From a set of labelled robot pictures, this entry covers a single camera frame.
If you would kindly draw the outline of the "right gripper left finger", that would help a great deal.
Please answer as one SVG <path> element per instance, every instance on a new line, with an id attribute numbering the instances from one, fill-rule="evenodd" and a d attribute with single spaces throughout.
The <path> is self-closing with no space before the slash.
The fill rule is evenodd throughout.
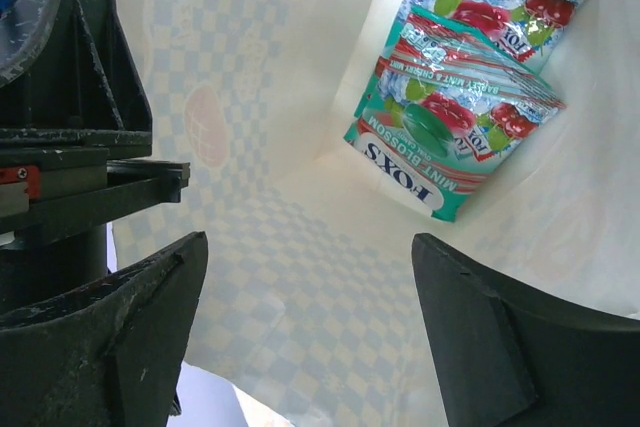
<path id="1" fill-rule="evenodd" d="M 207 236 L 192 232 L 2 315 L 2 425 L 166 425 L 207 262 Z"/>

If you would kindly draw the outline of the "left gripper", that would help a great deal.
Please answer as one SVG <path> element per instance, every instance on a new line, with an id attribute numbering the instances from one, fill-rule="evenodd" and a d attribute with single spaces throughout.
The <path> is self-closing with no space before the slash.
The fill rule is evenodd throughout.
<path id="1" fill-rule="evenodd" d="M 105 276 L 106 227 L 189 182 L 155 161 L 116 0 L 1 0 L 1 308 Z"/>

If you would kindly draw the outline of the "blue checkered paper bag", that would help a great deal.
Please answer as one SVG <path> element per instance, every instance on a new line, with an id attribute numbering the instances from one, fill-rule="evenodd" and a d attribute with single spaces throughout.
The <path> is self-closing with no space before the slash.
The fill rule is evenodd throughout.
<path id="1" fill-rule="evenodd" d="M 114 224 L 127 266 L 209 263 L 173 426 L 442 426 L 410 260 L 429 232 L 554 296 L 639 316 L 639 0 L 588 0 L 544 70 L 568 108 L 454 223 L 343 139 L 401 0 L 117 0 L 178 204 Z"/>

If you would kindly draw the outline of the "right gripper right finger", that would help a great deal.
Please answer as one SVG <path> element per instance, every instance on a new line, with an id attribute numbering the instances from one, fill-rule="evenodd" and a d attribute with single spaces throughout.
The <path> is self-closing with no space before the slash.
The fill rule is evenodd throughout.
<path id="1" fill-rule="evenodd" d="M 451 426 L 636 426 L 639 322 L 554 297 L 422 233 L 414 278 Z"/>

